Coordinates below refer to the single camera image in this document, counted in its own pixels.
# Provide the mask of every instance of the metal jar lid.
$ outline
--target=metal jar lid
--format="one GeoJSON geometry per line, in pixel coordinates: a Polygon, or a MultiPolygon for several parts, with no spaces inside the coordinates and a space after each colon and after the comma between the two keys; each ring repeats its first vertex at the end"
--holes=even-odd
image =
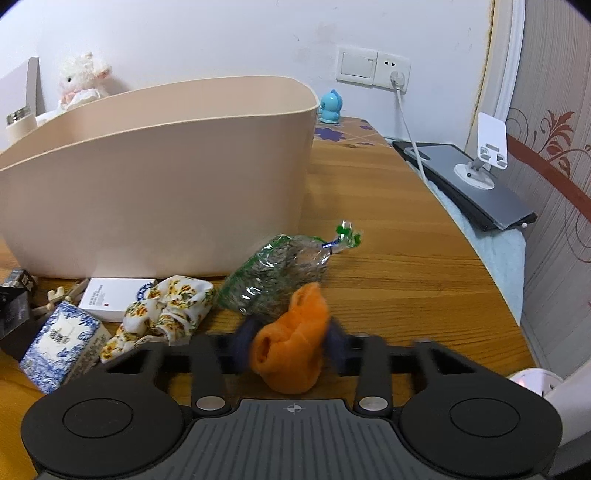
{"type": "Polygon", "coordinates": [[[21,109],[17,110],[14,113],[11,113],[6,117],[6,125],[12,125],[14,122],[19,121],[22,118],[25,118],[27,115],[31,114],[31,109],[28,105],[25,105],[21,109]]]}

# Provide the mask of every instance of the blue and white box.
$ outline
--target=blue and white box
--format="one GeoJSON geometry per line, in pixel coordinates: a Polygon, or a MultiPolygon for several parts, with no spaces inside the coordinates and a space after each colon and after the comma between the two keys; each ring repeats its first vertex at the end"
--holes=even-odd
{"type": "Polygon", "coordinates": [[[110,338],[100,320],[62,301],[35,337],[20,366],[43,393],[51,393],[88,372],[110,338]]]}

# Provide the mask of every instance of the power plug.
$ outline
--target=power plug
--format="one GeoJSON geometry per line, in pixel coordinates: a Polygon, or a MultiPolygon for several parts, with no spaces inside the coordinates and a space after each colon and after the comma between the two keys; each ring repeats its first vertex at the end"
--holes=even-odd
{"type": "Polygon", "coordinates": [[[406,78],[404,77],[404,74],[399,70],[394,70],[390,74],[390,82],[392,82],[394,90],[400,90],[402,92],[406,90],[406,78]]]}

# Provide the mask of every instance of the white box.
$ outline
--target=white box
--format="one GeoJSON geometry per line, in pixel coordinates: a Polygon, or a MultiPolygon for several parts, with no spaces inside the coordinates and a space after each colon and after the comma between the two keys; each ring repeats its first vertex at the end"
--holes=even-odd
{"type": "Polygon", "coordinates": [[[121,322],[127,307],[155,284],[154,278],[91,278],[78,307],[104,322],[121,322]]]}
{"type": "Polygon", "coordinates": [[[111,334],[100,320],[62,301],[21,360],[21,369],[43,393],[88,372],[111,334]]]}

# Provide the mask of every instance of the orange cloth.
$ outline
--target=orange cloth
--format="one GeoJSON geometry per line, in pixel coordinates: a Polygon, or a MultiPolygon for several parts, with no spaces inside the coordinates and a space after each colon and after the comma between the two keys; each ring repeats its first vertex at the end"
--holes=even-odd
{"type": "Polygon", "coordinates": [[[252,370],[279,393],[308,391],[320,375],[329,320],[320,285],[304,285],[291,296],[289,311],[265,325],[252,341],[252,370]]]}

